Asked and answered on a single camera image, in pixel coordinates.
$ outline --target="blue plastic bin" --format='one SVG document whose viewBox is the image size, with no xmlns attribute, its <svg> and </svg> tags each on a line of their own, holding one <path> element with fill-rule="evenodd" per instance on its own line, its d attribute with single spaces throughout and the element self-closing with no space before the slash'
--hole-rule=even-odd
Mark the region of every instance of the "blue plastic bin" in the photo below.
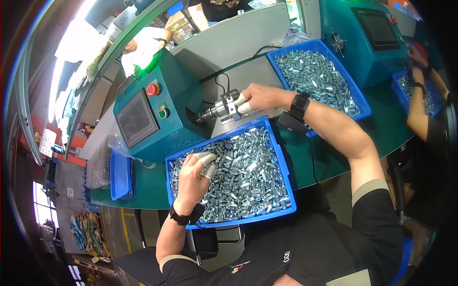
<svg viewBox="0 0 458 286">
<path fill-rule="evenodd" d="M 354 121 L 361 120 L 363 118 L 366 118 L 372 114 L 372 110 L 367 104 L 366 98 L 364 97 L 363 93 L 361 92 L 360 88 L 356 85 L 354 82 L 353 78 L 350 76 L 350 74 L 347 72 L 347 70 L 344 68 L 344 66 L 340 63 L 340 61 L 336 58 L 336 56 L 331 52 L 331 50 L 321 41 L 321 40 L 310 40 L 307 42 L 303 43 L 298 43 L 292 46 L 284 47 L 281 49 L 273 50 L 267 53 L 267 58 L 269 59 L 270 64 L 272 65 L 273 69 L 278 75 L 278 78 L 282 82 L 283 88 L 286 90 L 289 90 L 289 86 L 285 81 L 285 78 L 282 75 L 282 72 L 278 68 L 277 64 L 273 60 L 274 57 L 276 56 L 281 56 L 284 54 L 289 54 L 291 51 L 308 51 L 312 50 L 315 52 L 321 53 L 323 56 L 325 56 L 328 60 L 333 62 L 334 67 L 336 68 L 336 71 L 340 72 L 342 77 L 345 79 L 345 81 L 348 84 L 348 90 L 350 91 L 350 95 L 353 98 L 353 101 L 355 102 L 356 106 L 360 109 L 361 113 L 359 115 L 356 115 L 352 117 Z M 306 133 L 308 137 L 313 137 L 316 135 L 316 132 L 313 130 L 310 130 Z"/>
<path fill-rule="evenodd" d="M 405 76 L 408 72 L 409 70 L 403 70 L 403 71 L 393 74 L 393 81 L 391 82 L 391 88 L 393 89 L 394 93 L 396 93 L 396 96 L 399 98 L 399 101 L 401 102 L 401 105 L 404 108 L 405 114 L 409 114 L 410 100 L 407 97 L 407 94 L 405 94 L 404 90 L 400 86 L 398 82 L 398 78 Z M 441 109 L 442 97 L 439 91 L 437 90 L 436 86 L 434 85 L 434 83 L 432 83 L 431 81 L 425 80 L 425 87 L 431 93 L 431 98 L 432 98 L 432 101 L 434 102 L 434 111 L 431 117 L 435 117 L 436 114 Z"/>
<path fill-rule="evenodd" d="M 165 166 L 166 166 L 166 173 L 167 173 L 167 195 L 169 196 L 169 204 L 172 205 L 174 201 L 172 189 L 170 187 L 170 165 L 169 161 L 175 162 L 176 159 L 183 157 L 183 154 L 191 151 L 192 149 L 195 148 L 201 148 L 205 147 L 208 144 L 212 142 L 218 142 L 223 139 L 230 139 L 234 136 L 240 135 L 244 132 L 249 131 L 250 129 L 254 127 L 261 127 L 264 126 L 265 129 L 267 129 L 269 136 L 270 136 L 270 141 L 272 143 L 273 149 L 275 151 L 275 154 L 277 155 L 278 163 L 280 165 L 280 172 L 283 176 L 283 181 L 285 183 L 286 187 L 286 192 L 288 193 L 289 200 L 291 202 L 291 206 L 285 210 L 278 210 L 278 211 L 273 211 L 268 214 L 263 214 L 259 216 L 252 216 L 249 218 L 242 218 L 238 220 L 232 220 L 232 221 L 224 221 L 224 222 L 212 222 L 212 223 L 199 223 L 200 227 L 207 227 L 207 228 L 213 228 L 213 227 L 227 227 L 227 226 L 236 226 L 239 224 L 245 224 L 245 223 L 250 223 L 250 222 L 255 222 L 255 221 L 263 221 L 267 220 L 270 218 L 278 217 L 278 216 L 284 216 L 290 213 L 293 213 L 296 211 L 296 202 L 294 201 L 294 196 L 293 196 L 293 190 L 291 189 L 291 185 L 289 184 L 289 171 L 288 171 L 288 166 L 286 165 L 285 158 L 283 156 L 282 149 L 280 145 L 277 144 L 277 141 L 275 140 L 275 136 L 273 135 L 272 128 L 269 123 L 269 118 L 267 116 L 260 117 L 258 119 L 255 119 L 251 122 L 245 123 L 242 126 L 239 126 L 229 132 L 223 133 L 221 135 L 218 135 L 212 139 L 209 139 L 205 142 L 199 143 L 197 145 L 194 145 L 193 147 L 189 147 L 183 151 L 180 151 L 178 153 L 175 153 L 173 155 L 168 156 L 165 158 Z M 198 229 L 199 227 L 195 225 L 187 225 L 186 229 Z"/>
<path fill-rule="evenodd" d="M 112 151 L 110 164 L 111 199 L 117 200 L 132 189 L 131 159 Z"/>
</svg>

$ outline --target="black shirt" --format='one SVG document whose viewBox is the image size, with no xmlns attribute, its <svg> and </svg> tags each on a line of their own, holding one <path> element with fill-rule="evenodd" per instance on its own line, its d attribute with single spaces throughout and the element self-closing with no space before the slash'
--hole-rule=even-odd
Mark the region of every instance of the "black shirt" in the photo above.
<svg viewBox="0 0 458 286">
<path fill-rule="evenodd" d="M 218 22 L 224 19 L 234 17 L 237 15 L 238 10 L 248 10 L 251 7 L 248 5 L 250 0 L 181 0 L 183 7 L 195 6 L 199 3 L 202 4 L 203 14 L 210 22 Z"/>
<path fill-rule="evenodd" d="M 302 285 L 324 286 L 368 269 L 371 285 L 382 286 L 398 272 L 402 248 L 390 195 L 376 189 L 356 201 L 352 228 L 312 214 L 254 238 L 237 261 L 215 271 L 186 259 L 169 260 L 162 271 L 168 286 L 269 286 L 283 274 Z"/>
</svg>

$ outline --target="person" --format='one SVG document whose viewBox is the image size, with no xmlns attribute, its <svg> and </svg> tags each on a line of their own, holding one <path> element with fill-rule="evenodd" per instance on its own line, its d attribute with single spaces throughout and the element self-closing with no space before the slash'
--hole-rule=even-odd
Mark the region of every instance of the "person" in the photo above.
<svg viewBox="0 0 458 286">
<path fill-rule="evenodd" d="M 168 29 L 156 27 L 144 27 L 127 44 L 122 52 L 121 64 L 126 77 L 133 75 L 139 67 L 144 69 L 153 59 L 155 53 L 167 46 L 170 50 L 173 43 L 170 42 L 173 32 Z"/>
<path fill-rule="evenodd" d="M 238 10 L 248 10 L 250 0 L 182 0 L 201 32 L 222 20 L 234 17 Z"/>
<path fill-rule="evenodd" d="M 442 78 L 420 55 L 415 46 L 409 45 L 408 47 L 410 57 L 423 67 L 426 73 L 429 73 L 431 81 L 436 86 L 442 98 L 447 101 L 449 91 Z M 425 85 L 423 71 L 419 68 L 412 68 L 412 78 L 415 82 L 420 83 L 423 86 Z M 431 151 L 436 153 L 438 158 L 443 158 L 446 156 L 446 154 L 444 154 L 444 150 L 446 149 L 447 131 L 436 119 L 425 114 L 425 104 L 423 102 L 423 98 L 423 89 L 419 86 L 415 86 L 409 103 L 407 125 L 422 141 L 426 143 Z"/>
<path fill-rule="evenodd" d="M 252 83 L 242 91 L 236 105 L 241 113 L 251 109 L 290 110 L 295 96 L 297 93 L 292 91 Z M 297 211 L 249 223 L 244 227 L 263 223 L 275 227 L 262 225 L 259 229 L 264 231 L 255 231 L 258 235 L 245 241 L 245 250 L 237 261 L 207 272 L 193 259 L 180 255 L 185 226 L 169 215 L 156 244 L 156 259 L 168 286 L 390 284 L 402 259 L 403 230 L 374 143 L 350 117 L 323 103 L 308 101 L 304 122 L 348 159 L 352 227 L 337 223 L 335 216 L 326 214 L 294 219 Z M 178 196 L 172 205 L 175 214 L 191 214 L 207 191 L 214 168 L 200 177 L 209 163 L 206 156 L 202 159 L 202 154 L 189 155 L 183 164 Z"/>
</svg>

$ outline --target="floor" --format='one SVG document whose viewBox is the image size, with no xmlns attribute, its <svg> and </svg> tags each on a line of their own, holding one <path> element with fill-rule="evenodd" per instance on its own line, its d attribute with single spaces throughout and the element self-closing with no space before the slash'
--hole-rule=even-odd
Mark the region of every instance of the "floor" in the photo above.
<svg viewBox="0 0 458 286">
<path fill-rule="evenodd" d="M 336 215 L 337 220 L 351 226 L 350 173 L 345 173 L 323 182 L 321 191 L 324 192 L 328 199 L 331 211 Z M 105 228 L 105 233 L 109 249 L 114 258 L 129 254 L 143 247 L 135 224 L 134 210 L 102 207 L 102 216 L 105 226 L 109 226 Z M 142 210 L 142 223 L 146 245 L 156 245 L 160 231 L 158 212 L 156 210 Z M 236 229 L 218 231 L 217 235 L 219 240 L 238 239 Z M 236 245 L 220 245 L 218 255 L 215 258 L 204 260 L 202 267 L 207 271 L 212 271 L 225 266 L 237 260 L 244 249 L 243 241 Z M 116 268 L 116 270 L 123 286 L 139 285 L 137 280 L 122 269 Z"/>
</svg>

